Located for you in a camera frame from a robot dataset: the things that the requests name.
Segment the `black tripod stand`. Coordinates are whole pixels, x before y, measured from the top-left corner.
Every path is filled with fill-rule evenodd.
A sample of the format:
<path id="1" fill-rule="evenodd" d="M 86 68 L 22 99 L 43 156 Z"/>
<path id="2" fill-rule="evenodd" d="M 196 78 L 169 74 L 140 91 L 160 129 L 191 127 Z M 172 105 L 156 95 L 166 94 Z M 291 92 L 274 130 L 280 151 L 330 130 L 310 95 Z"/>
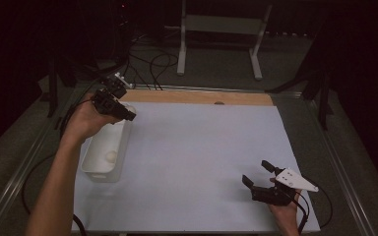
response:
<path id="1" fill-rule="evenodd" d="M 74 87 L 82 77 L 84 81 L 97 81 L 105 79 L 114 72 L 117 67 L 98 69 L 76 61 L 74 58 L 64 54 L 49 54 L 48 62 L 48 92 L 46 99 L 49 102 L 48 117 L 52 117 L 58 106 L 58 79 L 64 86 Z"/>
<path id="2" fill-rule="evenodd" d="M 306 82 L 305 89 L 301 93 L 304 100 L 312 100 L 319 95 L 318 121 L 324 130 L 327 130 L 327 114 L 329 111 L 329 90 L 330 77 L 326 68 L 311 69 L 302 75 L 296 76 L 294 79 L 275 87 L 266 89 L 266 93 L 280 93 L 302 82 Z"/>

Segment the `person's right hand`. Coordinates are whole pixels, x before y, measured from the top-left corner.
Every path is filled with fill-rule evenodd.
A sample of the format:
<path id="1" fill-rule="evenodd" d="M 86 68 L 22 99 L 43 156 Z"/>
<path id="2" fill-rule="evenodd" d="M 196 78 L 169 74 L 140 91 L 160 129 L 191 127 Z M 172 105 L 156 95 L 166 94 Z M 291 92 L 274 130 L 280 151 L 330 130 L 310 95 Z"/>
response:
<path id="1" fill-rule="evenodd" d="M 297 230 L 297 205 L 290 203 L 288 206 L 268 205 L 270 212 L 273 214 L 279 230 Z"/>

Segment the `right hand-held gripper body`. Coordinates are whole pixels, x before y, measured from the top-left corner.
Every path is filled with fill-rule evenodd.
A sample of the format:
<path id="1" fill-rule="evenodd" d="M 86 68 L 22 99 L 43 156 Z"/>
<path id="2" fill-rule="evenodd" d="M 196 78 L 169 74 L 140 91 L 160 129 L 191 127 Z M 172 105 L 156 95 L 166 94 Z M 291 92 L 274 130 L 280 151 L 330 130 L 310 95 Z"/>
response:
<path id="1" fill-rule="evenodd" d="M 285 207 L 295 199 L 297 190 L 319 191 L 316 185 L 289 168 L 269 167 L 268 171 L 275 174 L 275 185 L 264 188 L 255 186 L 253 182 L 250 182 L 253 201 Z"/>

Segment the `person's left hand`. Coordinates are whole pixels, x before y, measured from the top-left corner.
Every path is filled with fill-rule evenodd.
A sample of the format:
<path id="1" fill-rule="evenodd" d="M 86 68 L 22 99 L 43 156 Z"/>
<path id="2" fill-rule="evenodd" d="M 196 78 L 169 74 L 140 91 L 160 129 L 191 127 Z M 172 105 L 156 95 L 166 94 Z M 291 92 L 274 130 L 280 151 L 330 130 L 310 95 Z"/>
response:
<path id="1" fill-rule="evenodd" d="M 99 114 L 91 102 L 92 97 L 92 93 L 87 93 L 76 107 L 66 126 L 60 145 L 69 147 L 80 145 L 87 138 L 95 135 L 106 124 L 119 122 L 117 118 Z"/>

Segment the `grey metal stand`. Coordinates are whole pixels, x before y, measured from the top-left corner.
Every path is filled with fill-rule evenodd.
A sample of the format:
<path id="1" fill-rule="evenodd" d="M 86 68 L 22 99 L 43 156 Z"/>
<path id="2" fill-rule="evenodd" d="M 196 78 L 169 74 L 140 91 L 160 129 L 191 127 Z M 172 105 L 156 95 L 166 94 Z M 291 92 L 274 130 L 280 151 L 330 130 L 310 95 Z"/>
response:
<path id="1" fill-rule="evenodd" d="M 249 49 L 249 57 L 252 65 L 254 78 L 257 81 L 263 79 L 258 52 L 265 35 L 268 20 L 273 6 L 267 4 L 264 15 L 260 19 L 247 19 L 235 17 L 203 16 L 188 14 L 186 11 L 187 0 L 181 1 L 181 22 L 180 22 L 180 48 L 178 53 L 177 71 L 179 76 L 185 74 L 186 65 L 186 32 L 203 31 L 219 33 L 237 33 L 256 35 L 257 40 L 253 47 Z"/>

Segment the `white rectangular plastic container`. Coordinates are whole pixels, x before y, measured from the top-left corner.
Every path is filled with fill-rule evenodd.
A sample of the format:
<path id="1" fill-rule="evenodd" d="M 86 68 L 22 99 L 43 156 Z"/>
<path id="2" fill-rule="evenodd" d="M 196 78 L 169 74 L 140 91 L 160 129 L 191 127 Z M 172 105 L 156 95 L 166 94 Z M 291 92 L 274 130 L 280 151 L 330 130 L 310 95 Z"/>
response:
<path id="1" fill-rule="evenodd" d="M 103 126 L 94 136 L 88 139 L 81 170 L 94 182 L 115 183 L 119 180 L 132 122 L 122 120 L 114 125 Z M 115 163 L 105 160 L 109 151 L 117 152 Z"/>

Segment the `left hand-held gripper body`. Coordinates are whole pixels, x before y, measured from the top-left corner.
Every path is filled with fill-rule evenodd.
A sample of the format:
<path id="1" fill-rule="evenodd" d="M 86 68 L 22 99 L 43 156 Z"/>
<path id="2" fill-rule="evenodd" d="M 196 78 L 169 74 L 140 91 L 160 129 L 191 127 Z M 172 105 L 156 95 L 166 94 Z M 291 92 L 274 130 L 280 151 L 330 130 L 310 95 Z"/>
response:
<path id="1" fill-rule="evenodd" d="M 104 85 L 104 88 L 97 90 L 93 97 L 92 102 L 98 113 L 103 115 L 112 115 L 112 111 L 116 105 L 122 104 L 119 102 L 120 98 L 115 97 L 111 92 L 115 87 L 123 86 L 129 88 L 124 77 L 120 73 L 116 73 L 111 77 L 102 78 L 100 83 Z"/>

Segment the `white table mat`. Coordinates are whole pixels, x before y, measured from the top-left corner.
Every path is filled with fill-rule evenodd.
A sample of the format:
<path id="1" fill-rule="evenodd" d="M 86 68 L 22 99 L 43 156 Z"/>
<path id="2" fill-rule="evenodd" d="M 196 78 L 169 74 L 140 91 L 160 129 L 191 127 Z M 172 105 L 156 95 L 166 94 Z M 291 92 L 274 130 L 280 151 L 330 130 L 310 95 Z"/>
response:
<path id="1" fill-rule="evenodd" d="M 75 214 L 91 232 L 266 233 L 277 229 L 242 178 L 268 187 L 261 163 L 298 168 L 275 106 L 135 103 L 116 183 L 78 172 Z"/>

